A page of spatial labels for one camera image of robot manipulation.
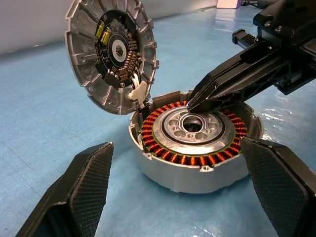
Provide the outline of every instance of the copper coil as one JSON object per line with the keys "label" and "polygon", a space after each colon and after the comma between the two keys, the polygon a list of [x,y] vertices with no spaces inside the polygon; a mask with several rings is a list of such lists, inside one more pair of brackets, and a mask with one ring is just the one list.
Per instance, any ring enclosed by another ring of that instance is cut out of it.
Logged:
{"label": "copper coil", "polygon": [[187,163],[187,157],[186,156],[181,156],[179,160],[180,164],[186,164]]}
{"label": "copper coil", "polygon": [[233,153],[231,153],[229,150],[224,150],[224,154],[228,157],[228,158],[232,158],[234,156]]}
{"label": "copper coil", "polygon": [[164,110],[162,108],[158,108],[156,109],[157,112],[160,112],[161,114],[164,112]]}
{"label": "copper coil", "polygon": [[164,149],[162,147],[157,148],[156,150],[154,150],[154,153],[156,156],[160,156],[163,153]]}
{"label": "copper coil", "polygon": [[163,106],[164,110],[169,110],[170,108],[167,105]]}
{"label": "copper coil", "polygon": [[197,165],[197,159],[195,157],[190,158],[190,165]]}
{"label": "copper coil", "polygon": [[153,150],[155,150],[156,148],[159,147],[159,144],[158,143],[153,143],[153,144],[150,144],[148,146],[149,150],[152,152]]}
{"label": "copper coil", "polygon": [[199,158],[199,163],[200,165],[207,165],[207,160],[205,157],[200,157]]}
{"label": "copper coil", "polygon": [[165,151],[164,153],[162,153],[161,158],[163,158],[164,160],[168,160],[170,155],[171,155],[170,151]]}
{"label": "copper coil", "polygon": [[237,135],[239,135],[239,136],[247,136],[247,133],[246,132],[237,132]]}
{"label": "copper coil", "polygon": [[223,156],[222,154],[220,154],[219,152],[216,153],[216,157],[218,158],[218,160],[220,162],[223,162],[224,160],[226,160],[225,156]]}
{"label": "copper coil", "polygon": [[232,118],[231,121],[232,122],[234,122],[234,121],[241,121],[241,119],[239,117],[235,117],[235,118]]}
{"label": "copper coil", "polygon": [[144,143],[145,143],[146,146],[148,146],[148,145],[150,145],[150,144],[152,144],[154,142],[155,142],[154,139],[149,139],[149,140],[146,140]]}
{"label": "copper coil", "polygon": [[160,115],[160,113],[158,113],[157,111],[153,111],[153,112],[151,113],[151,115],[158,117],[158,116]]}
{"label": "copper coil", "polygon": [[233,118],[233,117],[236,117],[236,115],[235,114],[229,114],[229,115],[227,115],[227,117]]}
{"label": "copper coil", "polygon": [[154,124],[154,122],[155,122],[155,121],[153,121],[153,120],[146,119],[146,120],[144,121],[144,124]]}
{"label": "copper coil", "polygon": [[153,139],[153,136],[151,134],[143,135],[143,140],[147,140],[147,139]]}
{"label": "copper coil", "polygon": [[234,122],[234,126],[246,126],[244,122]]}
{"label": "copper coil", "polygon": [[236,131],[247,131],[246,127],[236,127]]}
{"label": "copper coil", "polygon": [[178,161],[178,155],[177,154],[173,154],[171,157],[170,157],[170,162],[172,163],[177,163]]}
{"label": "copper coil", "polygon": [[231,145],[231,146],[229,147],[229,149],[230,149],[231,151],[237,153],[237,154],[238,154],[239,151],[240,151],[240,148],[239,148],[239,147],[235,147],[235,146],[233,146],[233,145]]}
{"label": "copper coil", "polygon": [[142,130],[142,134],[145,134],[145,133],[152,133],[153,131],[151,129],[143,129]]}
{"label": "copper coil", "polygon": [[240,140],[238,138],[235,138],[232,145],[239,147],[240,146]]}
{"label": "copper coil", "polygon": [[143,129],[152,129],[153,125],[152,124],[143,124]]}
{"label": "copper coil", "polygon": [[156,120],[157,116],[149,115],[146,119]]}
{"label": "copper coil", "polygon": [[208,162],[209,162],[211,165],[214,165],[214,164],[217,163],[217,160],[216,160],[216,157],[215,157],[215,156],[213,156],[213,155],[208,155],[207,158],[208,158]]}

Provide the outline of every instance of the copper winding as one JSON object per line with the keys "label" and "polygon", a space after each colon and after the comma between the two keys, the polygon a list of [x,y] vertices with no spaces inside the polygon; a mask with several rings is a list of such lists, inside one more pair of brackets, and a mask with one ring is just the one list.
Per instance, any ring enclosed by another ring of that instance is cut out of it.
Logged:
{"label": "copper winding", "polygon": [[219,162],[223,162],[226,159],[230,159],[233,156],[239,154],[240,152],[240,140],[241,136],[247,135],[247,128],[245,123],[241,118],[237,117],[236,114],[229,113],[229,111],[225,111],[226,116],[233,122],[236,130],[236,137],[231,143],[231,145],[221,152],[217,152],[211,155],[205,155],[200,157],[187,157],[186,155],[173,154],[171,151],[165,150],[161,147],[153,138],[152,128],[153,123],[156,118],[162,114],[163,112],[182,105],[186,105],[186,101],[170,103],[168,105],[164,105],[161,108],[153,111],[144,121],[142,126],[142,139],[145,146],[150,150],[150,152],[154,152],[157,157],[160,157],[164,160],[167,160],[172,163],[179,163],[183,165],[210,165],[213,166]]}

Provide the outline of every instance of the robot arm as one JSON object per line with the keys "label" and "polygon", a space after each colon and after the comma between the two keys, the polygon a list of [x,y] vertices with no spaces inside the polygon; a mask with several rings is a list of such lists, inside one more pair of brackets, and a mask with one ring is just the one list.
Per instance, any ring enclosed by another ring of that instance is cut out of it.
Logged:
{"label": "robot arm", "polygon": [[256,38],[244,30],[233,33],[233,42],[245,49],[204,77],[188,110],[219,110],[273,84],[289,94],[316,78],[315,5],[316,0],[279,0],[254,17]]}

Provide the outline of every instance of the blue floor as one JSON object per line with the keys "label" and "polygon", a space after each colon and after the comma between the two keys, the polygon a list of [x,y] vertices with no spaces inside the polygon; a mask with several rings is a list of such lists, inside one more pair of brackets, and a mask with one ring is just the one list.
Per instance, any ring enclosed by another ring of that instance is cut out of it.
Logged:
{"label": "blue floor", "polygon": [[[212,9],[155,21],[160,69],[152,96],[187,91],[241,49],[239,28],[255,34],[254,8]],[[248,101],[265,139],[289,146],[311,169],[316,84],[284,96],[271,87]],[[0,237],[14,236],[45,190],[85,148],[113,141],[107,205],[97,237],[276,237],[249,177],[208,195],[173,193],[134,161],[129,116],[97,108],[79,87],[64,43],[0,57]]]}

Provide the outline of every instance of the black circuit board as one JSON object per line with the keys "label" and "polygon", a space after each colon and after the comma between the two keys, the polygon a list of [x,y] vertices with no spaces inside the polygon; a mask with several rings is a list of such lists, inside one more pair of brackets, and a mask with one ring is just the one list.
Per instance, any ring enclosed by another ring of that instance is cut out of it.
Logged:
{"label": "black circuit board", "polygon": [[131,76],[138,73],[139,48],[135,35],[125,25],[125,17],[114,11],[105,13],[96,28],[95,65],[104,79],[114,87],[131,84]]}

